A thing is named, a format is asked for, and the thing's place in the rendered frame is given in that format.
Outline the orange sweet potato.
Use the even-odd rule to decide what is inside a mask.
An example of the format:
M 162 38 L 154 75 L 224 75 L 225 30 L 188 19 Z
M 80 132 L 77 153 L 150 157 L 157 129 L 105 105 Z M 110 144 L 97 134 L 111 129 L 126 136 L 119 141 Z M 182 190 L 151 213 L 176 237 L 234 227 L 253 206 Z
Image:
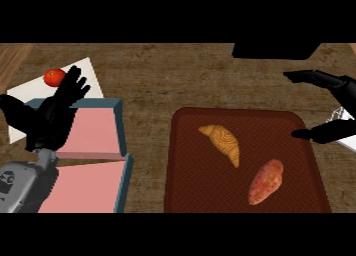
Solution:
M 281 185 L 283 163 L 272 159 L 259 168 L 253 180 L 250 182 L 247 203 L 259 204 L 268 196 L 275 192 Z

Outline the red tomato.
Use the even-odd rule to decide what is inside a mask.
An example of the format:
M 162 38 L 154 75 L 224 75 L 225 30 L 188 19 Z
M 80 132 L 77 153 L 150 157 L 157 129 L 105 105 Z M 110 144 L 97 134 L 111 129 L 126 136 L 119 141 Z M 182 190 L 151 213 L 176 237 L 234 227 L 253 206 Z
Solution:
M 43 83 L 49 87 L 57 87 L 64 78 L 66 72 L 61 69 L 49 69 L 43 72 Z

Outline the tan croissant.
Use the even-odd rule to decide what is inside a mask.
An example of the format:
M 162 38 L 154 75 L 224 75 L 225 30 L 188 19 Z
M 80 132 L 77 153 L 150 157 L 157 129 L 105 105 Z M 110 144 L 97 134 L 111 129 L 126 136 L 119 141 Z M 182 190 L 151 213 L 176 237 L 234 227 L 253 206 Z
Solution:
M 218 151 L 227 156 L 234 167 L 238 167 L 240 149 L 234 135 L 221 125 L 206 125 L 197 131 L 209 138 Z

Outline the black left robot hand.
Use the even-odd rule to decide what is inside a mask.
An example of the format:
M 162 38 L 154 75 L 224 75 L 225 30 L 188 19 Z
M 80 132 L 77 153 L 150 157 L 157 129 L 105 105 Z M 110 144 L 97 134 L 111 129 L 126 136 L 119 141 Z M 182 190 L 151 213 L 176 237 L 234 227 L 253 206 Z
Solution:
M 63 147 L 76 113 L 71 105 L 89 90 L 85 81 L 80 69 L 71 66 L 54 94 L 43 99 L 38 109 L 32 109 L 12 96 L 0 95 L 5 122 L 26 134 L 24 149 L 29 152 L 42 148 L 57 151 Z

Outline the black appliance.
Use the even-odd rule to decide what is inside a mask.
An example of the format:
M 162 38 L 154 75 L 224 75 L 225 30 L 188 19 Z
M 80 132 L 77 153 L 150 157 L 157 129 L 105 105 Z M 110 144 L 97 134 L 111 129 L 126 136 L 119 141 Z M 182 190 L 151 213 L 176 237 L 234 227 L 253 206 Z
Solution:
M 314 53 L 318 43 L 305 44 L 240 44 L 232 45 L 231 56 L 246 59 L 305 60 Z

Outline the dark red tray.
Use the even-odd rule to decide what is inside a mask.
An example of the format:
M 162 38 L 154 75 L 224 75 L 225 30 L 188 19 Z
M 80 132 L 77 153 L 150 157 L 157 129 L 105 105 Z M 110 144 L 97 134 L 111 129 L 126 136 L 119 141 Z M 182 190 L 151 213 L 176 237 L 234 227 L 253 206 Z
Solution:
M 218 124 L 238 142 L 232 165 L 198 132 Z M 327 213 L 330 211 L 311 144 L 290 136 L 305 127 L 286 111 L 181 108 L 170 121 L 163 210 L 190 213 Z M 256 205 L 250 182 L 268 160 L 283 163 L 281 186 Z

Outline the white cutting board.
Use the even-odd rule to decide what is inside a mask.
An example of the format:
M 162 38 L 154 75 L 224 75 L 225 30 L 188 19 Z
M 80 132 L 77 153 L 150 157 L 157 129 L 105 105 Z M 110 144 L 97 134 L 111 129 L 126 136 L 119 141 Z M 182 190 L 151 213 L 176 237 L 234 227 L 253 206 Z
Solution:
M 89 91 L 85 94 L 86 98 L 101 98 L 102 92 L 100 89 L 92 65 L 89 58 L 83 58 L 74 63 L 69 64 L 61 68 L 63 71 L 67 71 L 71 66 L 76 66 L 80 69 L 80 76 L 86 78 L 86 84 L 91 86 Z M 38 77 L 18 86 L 7 90 L 7 94 L 17 98 L 23 103 L 30 101 L 35 98 L 46 98 L 55 92 L 55 88 L 49 87 L 43 83 L 43 78 Z M 20 132 L 12 127 L 8 127 L 8 143 L 14 143 L 24 137 L 24 133 Z

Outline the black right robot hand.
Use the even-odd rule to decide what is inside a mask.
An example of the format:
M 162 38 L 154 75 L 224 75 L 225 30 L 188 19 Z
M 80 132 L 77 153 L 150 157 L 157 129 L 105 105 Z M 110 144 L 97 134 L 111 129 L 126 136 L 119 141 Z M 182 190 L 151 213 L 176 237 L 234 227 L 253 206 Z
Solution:
M 325 89 L 352 116 L 348 120 L 328 121 L 311 129 L 293 130 L 290 136 L 325 144 L 356 135 L 356 79 L 348 76 L 334 76 L 318 70 L 290 71 L 283 75 L 291 83 L 309 83 Z

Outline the teal pink tiered shelf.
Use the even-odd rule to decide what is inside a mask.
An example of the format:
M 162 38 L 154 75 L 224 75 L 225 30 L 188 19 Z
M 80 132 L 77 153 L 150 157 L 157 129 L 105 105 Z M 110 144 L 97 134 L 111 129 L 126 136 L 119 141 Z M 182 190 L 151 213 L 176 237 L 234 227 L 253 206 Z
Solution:
M 55 156 L 102 163 L 58 166 L 58 179 L 39 212 L 122 213 L 132 170 L 122 103 L 117 98 L 86 98 L 71 107 L 77 109 L 71 129 Z

